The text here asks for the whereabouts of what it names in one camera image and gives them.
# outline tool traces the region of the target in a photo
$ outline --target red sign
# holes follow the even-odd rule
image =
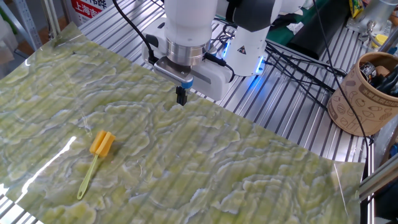
[[[98,13],[102,12],[101,9],[89,5],[81,0],[72,0],[72,7],[77,13],[89,18],[95,17]]]

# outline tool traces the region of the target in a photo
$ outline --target yellow brush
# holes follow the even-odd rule
[[[95,155],[93,162],[91,163],[90,168],[86,174],[85,179],[80,185],[79,192],[77,193],[77,199],[80,200],[83,198],[83,195],[86,192],[88,182],[90,181],[91,173],[93,172],[95,162],[100,157],[106,157],[108,155],[109,149],[111,148],[112,142],[114,141],[115,136],[110,132],[100,131],[93,144],[90,147],[90,152]]]

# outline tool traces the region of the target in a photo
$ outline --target robot logo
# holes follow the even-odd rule
[[[244,49],[244,46],[242,46],[240,49],[238,49],[238,52],[241,52],[242,54],[246,54],[246,50]]]

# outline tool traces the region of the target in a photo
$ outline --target brown cup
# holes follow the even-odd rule
[[[371,62],[375,67],[384,66],[392,71],[398,58],[391,54],[372,52],[364,54],[345,77],[341,87],[361,120],[365,134],[376,134],[398,114],[398,98],[389,96],[373,88],[359,71],[359,64]],[[349,108],[339,88],[328,102],[330,118],[344,131],[363,136],[358,120]]]

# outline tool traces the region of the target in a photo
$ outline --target silver bracket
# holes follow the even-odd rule
[[[154,71],[156,74],[163,76],[164,78],[174,82],[176,85],[184,88],[187,88],[185,85],[189,85],[190,83],[192,85],[193,82],[193,75],[190,74],[190,66],[178,65],[166,56],[162,57],[155,63]]]

